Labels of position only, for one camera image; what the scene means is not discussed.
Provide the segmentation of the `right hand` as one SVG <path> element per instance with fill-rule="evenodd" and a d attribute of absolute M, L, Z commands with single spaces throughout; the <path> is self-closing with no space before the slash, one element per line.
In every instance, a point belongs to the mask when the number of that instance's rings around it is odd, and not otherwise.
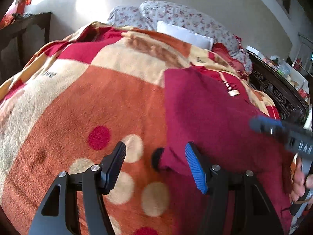
<path fill-rule="evenodd" d="M 299 200 L 305 194 L 306 189 L 312 188 L 312 174 L 305 176 L 302 172 L 302 159 L 300 156 L 296 159 L 296 167 L 292 178 L 291 199 L 293 202 Z"/>

